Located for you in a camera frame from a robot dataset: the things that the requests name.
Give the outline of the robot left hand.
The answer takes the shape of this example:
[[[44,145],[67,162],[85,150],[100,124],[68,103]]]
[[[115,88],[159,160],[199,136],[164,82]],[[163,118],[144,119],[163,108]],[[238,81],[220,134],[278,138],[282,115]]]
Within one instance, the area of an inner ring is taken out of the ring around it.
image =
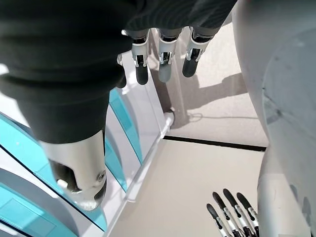
[[[259,222],[257,213],[251,206],[247,198],[240,192],[234,197],[233,194],[226,188],[223,189],[223,194],[234,211],[224,203],[223,199],[217,192],[213,192],[212,196],[216,204],[219,206],[223,214],[223,218],[217,213],[211,204],[207,204],[206,208],[210,216],[215,222],[215,226],[222,237],[258,237]]]

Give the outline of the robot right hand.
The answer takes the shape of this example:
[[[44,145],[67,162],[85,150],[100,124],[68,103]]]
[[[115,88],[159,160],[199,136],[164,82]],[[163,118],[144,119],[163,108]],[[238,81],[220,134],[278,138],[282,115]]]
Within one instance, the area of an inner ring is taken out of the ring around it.
[[[159,33],[159,79],[171,77],[175,44],[191,28],[183,75],[194,75],[233,0],[3,0],[1,92],[18,107],[59,187],[92,211],[107,185],[105,126],[110,91],[125,85],[119,55],[131,51],[146,84],[148,31]]]

